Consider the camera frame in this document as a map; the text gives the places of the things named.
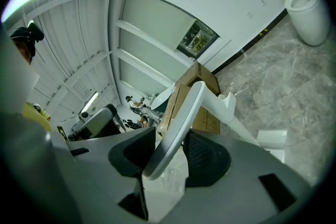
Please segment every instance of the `black baseboard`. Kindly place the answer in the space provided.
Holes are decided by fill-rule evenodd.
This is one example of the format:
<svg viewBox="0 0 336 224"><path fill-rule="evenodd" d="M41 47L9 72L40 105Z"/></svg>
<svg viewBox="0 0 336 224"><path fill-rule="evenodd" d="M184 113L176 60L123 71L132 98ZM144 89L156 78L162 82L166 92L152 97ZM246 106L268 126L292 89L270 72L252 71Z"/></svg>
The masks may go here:
<svg viewBox="0 0 336 224"><path fill-rule="evenodd" d="M239 56L243 55L247 50L253 47L258 41L260 41L263 37L265 37L285 16L287 15L287 10L284 9L278 17L276 17L263 31L261 31L254 39L252 39L248 44L246 44L239 52L234 54L227 61L222 63L219 67L217 67L212 74L217 74L225 67L227 67L230 63L236 60Z"/></svg>

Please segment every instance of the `cardboard box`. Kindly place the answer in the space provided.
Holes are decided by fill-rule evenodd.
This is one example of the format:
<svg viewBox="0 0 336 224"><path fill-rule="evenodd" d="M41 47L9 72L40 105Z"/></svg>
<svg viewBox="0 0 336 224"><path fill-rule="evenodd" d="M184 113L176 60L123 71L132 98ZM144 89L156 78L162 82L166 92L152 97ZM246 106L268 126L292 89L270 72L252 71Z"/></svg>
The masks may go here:
<svg viewBox="0 0 336 224"><path fill-rule="evenodd" d="M189 91L190 87L180 85L175 88L175 91L170 96L161 124L157 129L162 135L166 133L169 125L175 119ZM201 107L191 128L219 134L219 119L214 117L205 108Z"/></svg>
<svg viewBox="0 0 336 224"><path fill-rule="evenodd" d="M220 94L217 78L199 62L194 64L179 78L175 86L186 85L191 87L195 82L203 80L209 90L215 95Z"/></svg>

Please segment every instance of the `marble floor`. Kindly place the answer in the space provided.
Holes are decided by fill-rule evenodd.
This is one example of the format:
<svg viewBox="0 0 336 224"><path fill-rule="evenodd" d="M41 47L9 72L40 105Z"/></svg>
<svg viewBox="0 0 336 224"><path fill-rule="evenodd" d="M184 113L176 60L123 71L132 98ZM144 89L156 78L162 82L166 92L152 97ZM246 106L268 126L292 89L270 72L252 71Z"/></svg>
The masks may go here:
<svg viewBox="0 0 336 224"><path fill-rule="evenodd" d="M318 47L301 41L287 15L216 74L237 98L235 115L254 137L287 129L285 163L315 185L336 149L336 30ZM225 124L221 134L238 138Z"/></svg>

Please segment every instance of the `yellow shirt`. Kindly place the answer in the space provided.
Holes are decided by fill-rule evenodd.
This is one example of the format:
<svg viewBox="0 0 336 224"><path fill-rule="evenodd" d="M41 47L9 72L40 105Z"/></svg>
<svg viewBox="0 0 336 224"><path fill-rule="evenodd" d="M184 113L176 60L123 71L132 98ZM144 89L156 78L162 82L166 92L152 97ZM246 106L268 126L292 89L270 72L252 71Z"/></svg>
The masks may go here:
<svg viewBox="0 0 336 224"><path fill-rule="evenodd" d="M23 108L22 115L27 119L38 122L39 124L42 125L42 127L46 131L49 131L49 132L54 131L52 125L47 120L47 117L50 117L50 116L42 108L41 108L41 114L40 114L31 104L25 103L25 107Z"/></svg>

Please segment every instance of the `white ceiling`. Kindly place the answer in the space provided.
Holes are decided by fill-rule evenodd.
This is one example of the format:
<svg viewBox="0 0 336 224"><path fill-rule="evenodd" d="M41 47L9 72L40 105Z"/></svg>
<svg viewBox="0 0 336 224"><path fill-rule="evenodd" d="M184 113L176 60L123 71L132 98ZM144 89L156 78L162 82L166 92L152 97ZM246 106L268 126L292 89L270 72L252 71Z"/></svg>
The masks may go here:
<svg viewBox="0 0 336 224"><path fill-rule="evenodd" d="M12 31L25 26L25 15L51 1L58 0L30 1L5 22L5 28ZM32 67L40 79L28 102L45 108L54 124L80 112L95 91L104 94L91 108L120 104L106 54L105 1L72 0L54 5L33 18L45 33L45 39L36 44ZM99 61L88 67L96 55ZM84 72L78 72L85 65Z"/></svg>

